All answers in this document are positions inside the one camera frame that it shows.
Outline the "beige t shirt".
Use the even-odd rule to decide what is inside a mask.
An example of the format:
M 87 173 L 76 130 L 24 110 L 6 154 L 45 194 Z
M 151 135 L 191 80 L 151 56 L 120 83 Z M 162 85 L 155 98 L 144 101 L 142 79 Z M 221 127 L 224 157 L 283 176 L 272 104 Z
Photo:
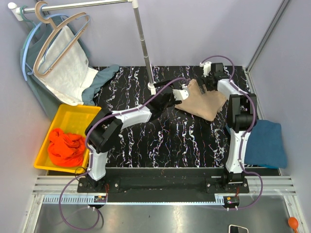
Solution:
M 205 87 L 205 93 L 201 94 L 195 79 L 189 82 L 188 90 L 190 96 L 183 100 L 181 104 L 176 105 L 175 108 L 207 121 L 213 121 L 227 101 L 227 98 L 221 92 L 207 91 Z

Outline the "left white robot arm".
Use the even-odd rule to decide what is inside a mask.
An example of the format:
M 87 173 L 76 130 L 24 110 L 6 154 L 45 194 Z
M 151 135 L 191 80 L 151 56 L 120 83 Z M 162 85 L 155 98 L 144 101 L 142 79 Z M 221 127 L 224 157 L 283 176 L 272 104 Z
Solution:
M 173 81 L 158 84 L 162 88 L 144 104 L 123 111 L 101 109 L 85 130 L 85 145 L 89 150 L 89 167 L 86 179 L 88 187 L 94 192 L 104 189 L 106 160 L 109 150 L 116 143 L 122 129 L 151 122 L 159 118 L 176 101 L 173 94 Z

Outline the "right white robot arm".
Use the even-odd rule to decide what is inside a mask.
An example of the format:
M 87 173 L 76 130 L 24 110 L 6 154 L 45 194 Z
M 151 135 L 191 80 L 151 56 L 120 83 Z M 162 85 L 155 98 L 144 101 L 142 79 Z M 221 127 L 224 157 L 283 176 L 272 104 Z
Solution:
M 257 97 L 240 89 L 228 77 L 222 63 L 203 62 L 200 64 L 203 76 L 197 80 L 201 93 L 208 87 L 215 88 L 228 99 L 226 122 L 230 133 L 230 148 L 224 173 L 215 187 L 225 192 L 236 192 L 247 187 L 244 161 L 248 138 L 256 124 Z

